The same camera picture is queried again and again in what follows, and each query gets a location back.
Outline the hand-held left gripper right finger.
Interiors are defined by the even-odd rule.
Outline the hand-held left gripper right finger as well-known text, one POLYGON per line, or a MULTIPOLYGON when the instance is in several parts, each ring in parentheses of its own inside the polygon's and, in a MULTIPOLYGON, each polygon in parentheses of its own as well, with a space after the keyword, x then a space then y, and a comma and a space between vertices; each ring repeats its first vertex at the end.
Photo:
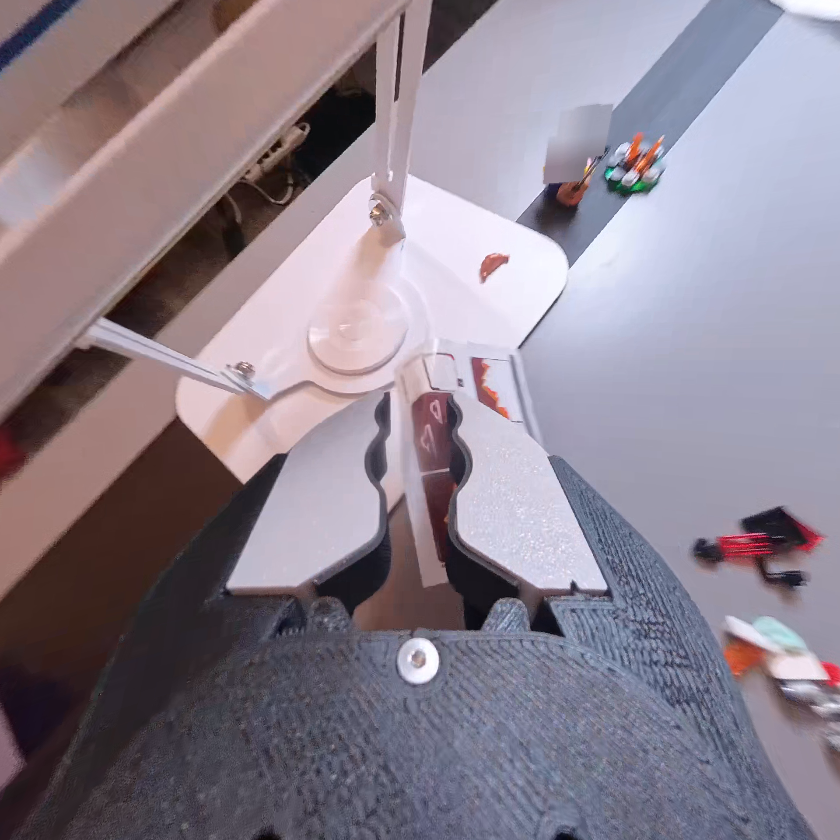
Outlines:
POLYGON ((454 454, 462 476, 449 537, 471 560, 534 596, 604 595, 608 583, 549 454, 518 424, 452 395, 454 454))

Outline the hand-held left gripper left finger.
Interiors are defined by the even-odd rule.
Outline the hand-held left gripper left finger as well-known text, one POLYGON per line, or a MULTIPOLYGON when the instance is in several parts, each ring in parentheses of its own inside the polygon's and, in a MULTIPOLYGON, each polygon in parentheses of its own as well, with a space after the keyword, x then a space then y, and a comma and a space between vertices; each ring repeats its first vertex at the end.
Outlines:
POLYGON ((313 594, 385 537, 387 392, 321 421, 290 450, 226 582, 231 595, 313 594))

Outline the sticker sheet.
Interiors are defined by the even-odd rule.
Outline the sticker sheet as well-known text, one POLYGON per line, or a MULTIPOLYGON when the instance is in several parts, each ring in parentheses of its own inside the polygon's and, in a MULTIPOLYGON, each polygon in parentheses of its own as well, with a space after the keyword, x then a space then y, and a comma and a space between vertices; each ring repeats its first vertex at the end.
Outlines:
POLYGON ((452 431, 448 399, 467 396, 543 439, 517 348, 432 339, 415 349, 395 379, 400 406, 402 479, 424 588, 447 582, 445 544, 452 431))

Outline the grey desk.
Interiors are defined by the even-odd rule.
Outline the grey desk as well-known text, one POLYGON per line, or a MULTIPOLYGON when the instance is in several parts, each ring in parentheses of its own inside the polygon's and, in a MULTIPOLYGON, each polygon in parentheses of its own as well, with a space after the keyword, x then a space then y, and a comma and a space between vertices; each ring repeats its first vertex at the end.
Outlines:
MULTIPOLYGON (((498 2, 428 71, 418 176, 519 217, 538 196, 525 140, 572 95, 615 105, 706 2, 498 2)), ((667 560, 714 627, 790 619, 838 662, 838 24, 782 14, 570 265, 522 348, 543 445, 667 560), (786 506, 826 535, 803 595, 702 570, 700 536, 786 506)), ((130 363, 18 476, 65 458, 101 490, 2 601, 2 660, 77 705, 2 802, 2 837, 43 796, 98 674, 163 568, 240 487, 175 420, 175 384, 130 363)))

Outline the black desk strip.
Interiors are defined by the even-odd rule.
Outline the black desk strip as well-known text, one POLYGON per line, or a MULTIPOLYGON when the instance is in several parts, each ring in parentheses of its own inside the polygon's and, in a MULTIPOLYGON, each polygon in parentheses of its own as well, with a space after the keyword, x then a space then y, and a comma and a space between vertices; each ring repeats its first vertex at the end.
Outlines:
MULTIPOLYGON (((653 140, 664 136, 671 152, 781 14, 771 2, 708 2, 618 103, 608 144, 613 147, 644 132, 653 140)), ((640 203, 612 192, 602 172, 601 166, 577 209, 562 207, 544 188, 518 218, 524 227, 560 245, 570 265, 620 209, 640 203)))

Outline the white book stand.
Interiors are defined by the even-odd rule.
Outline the white book stand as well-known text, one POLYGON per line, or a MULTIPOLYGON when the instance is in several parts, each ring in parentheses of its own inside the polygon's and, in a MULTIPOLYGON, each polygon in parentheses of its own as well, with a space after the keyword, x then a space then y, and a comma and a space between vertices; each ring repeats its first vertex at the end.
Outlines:
POLYGON ((550 239, 408 174, 431 2, 257 2, 2 237, 2 418, 72 348, 180 377, 182 421, 246 480, 427 340, 518 345, 564 288, 550 239), (376 47, 373 163, 193 360, 102 318, 376 47), (480 263, 508 254, 483 285, 480 263))

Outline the pale turquoise brick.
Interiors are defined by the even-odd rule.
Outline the pale turquoise brick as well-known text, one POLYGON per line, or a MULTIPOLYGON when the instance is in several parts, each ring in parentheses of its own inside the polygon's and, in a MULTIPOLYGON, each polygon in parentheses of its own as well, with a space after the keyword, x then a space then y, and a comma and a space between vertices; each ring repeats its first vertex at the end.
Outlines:
POLYGON ((752 622, 753 628, 767 640, 788 654, 804 654, 809 647, 794 630, 772 616, 760 616, 752 622))

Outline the pile of small grey bricks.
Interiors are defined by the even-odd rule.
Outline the pile of small grey bricks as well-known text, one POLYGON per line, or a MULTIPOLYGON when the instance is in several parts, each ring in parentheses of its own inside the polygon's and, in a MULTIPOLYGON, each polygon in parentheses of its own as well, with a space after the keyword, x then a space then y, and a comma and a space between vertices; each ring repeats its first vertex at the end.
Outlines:
POLYGON ((782 697, 822 724, 822 740, 827 750, 838 756, 838 668, 806 650, 771 654, 766 667, 782 697))

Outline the green round brick campfire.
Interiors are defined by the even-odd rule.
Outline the green round brick campfire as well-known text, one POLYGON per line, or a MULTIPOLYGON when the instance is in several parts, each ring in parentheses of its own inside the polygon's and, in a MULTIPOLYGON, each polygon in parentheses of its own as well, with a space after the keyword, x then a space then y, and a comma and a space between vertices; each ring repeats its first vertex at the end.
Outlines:
POLYGON ((661 180, 666 165, 665 136, 648 142, 643 133, 636 133, 607 157, 606 188, 620 196, 649 193, 661 180))

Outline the white power strip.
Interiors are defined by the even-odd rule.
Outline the white power strip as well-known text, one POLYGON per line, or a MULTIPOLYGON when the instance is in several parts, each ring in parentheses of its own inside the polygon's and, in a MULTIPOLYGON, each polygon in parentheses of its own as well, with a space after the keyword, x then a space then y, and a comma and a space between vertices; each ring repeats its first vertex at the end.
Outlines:
POLYGON ((293 155, 310 133, 308 122, 297 122, 284 132, 242 175, 241 181, 256 184, 293 155))

